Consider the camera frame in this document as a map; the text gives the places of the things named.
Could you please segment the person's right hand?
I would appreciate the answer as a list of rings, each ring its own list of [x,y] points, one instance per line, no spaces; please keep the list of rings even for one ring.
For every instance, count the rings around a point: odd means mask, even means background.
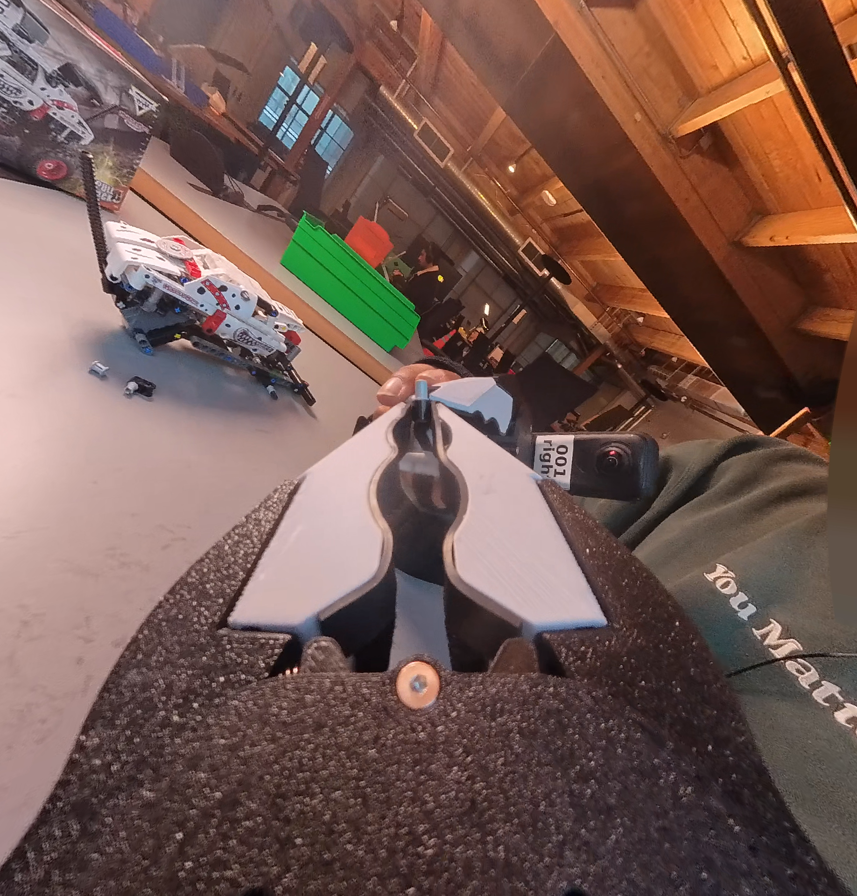
[[[415,395],[417,384],[441,385],[461,379],[455,371],[431,364],[409,364],[398,369],[378,390],[375,416],[381,416],[393,407]]]

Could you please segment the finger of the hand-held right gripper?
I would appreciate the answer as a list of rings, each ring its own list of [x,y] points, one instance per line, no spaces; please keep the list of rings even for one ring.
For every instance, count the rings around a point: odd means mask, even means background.
[[[502,439],[514,433],[514,399],[493,377],[458,378],[431,385],[429,400],[489,438]]]

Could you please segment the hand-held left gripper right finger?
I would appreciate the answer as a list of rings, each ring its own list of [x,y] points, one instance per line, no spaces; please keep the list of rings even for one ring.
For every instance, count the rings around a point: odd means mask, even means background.
[[[527,636],[606,627],[541,479],[452,410],[433,411],[459,501],[442,547],[448,580]]]

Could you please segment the lego set box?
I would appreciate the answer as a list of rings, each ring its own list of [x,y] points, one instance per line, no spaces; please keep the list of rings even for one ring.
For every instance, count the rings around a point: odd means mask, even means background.
[[[0,1],[0,163],[119,211],[166,100],[59,2]]]

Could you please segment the white lego vehicle model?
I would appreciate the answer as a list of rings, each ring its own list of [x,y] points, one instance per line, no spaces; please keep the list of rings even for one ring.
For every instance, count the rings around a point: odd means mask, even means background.
[[[246,371],[272,399],[287,388],[316,399],[294,367],[306,328],[288,307],[224,256],[184,235],[160,237],[123,220],[104,221],[93,156],[80,154],[84,201],[104,292],[140,350],[188,342]]]

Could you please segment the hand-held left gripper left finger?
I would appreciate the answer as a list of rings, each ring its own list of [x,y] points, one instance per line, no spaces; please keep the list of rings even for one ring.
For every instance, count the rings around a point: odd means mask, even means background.
[[[397,457],[395,407],[309,468],[228,615],[235,631],[372,641],[393,626],[393,536],[378,482]]]

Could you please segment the red plastic bin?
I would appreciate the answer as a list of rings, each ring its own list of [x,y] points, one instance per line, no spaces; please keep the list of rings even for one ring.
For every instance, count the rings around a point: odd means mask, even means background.
[[[393,251],[393,241],[378,222],[360,216],[344,239],[345,244],[369,267],[378,268]]]

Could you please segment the green plastic bin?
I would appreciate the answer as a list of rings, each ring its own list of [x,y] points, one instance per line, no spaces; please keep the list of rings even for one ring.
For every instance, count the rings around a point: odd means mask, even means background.
[[[412,302],[319,218],[302,214],[281,265],[383,351],[404,349],[415,335]]]

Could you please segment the person's green sweatshirt torso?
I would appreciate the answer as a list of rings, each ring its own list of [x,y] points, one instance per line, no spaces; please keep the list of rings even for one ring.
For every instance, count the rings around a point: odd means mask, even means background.
[[[835,618],[828,464],[764,435],[682,442],[643,501],[580,498],[727,672],[784,801],[857,894],[857,629]]]

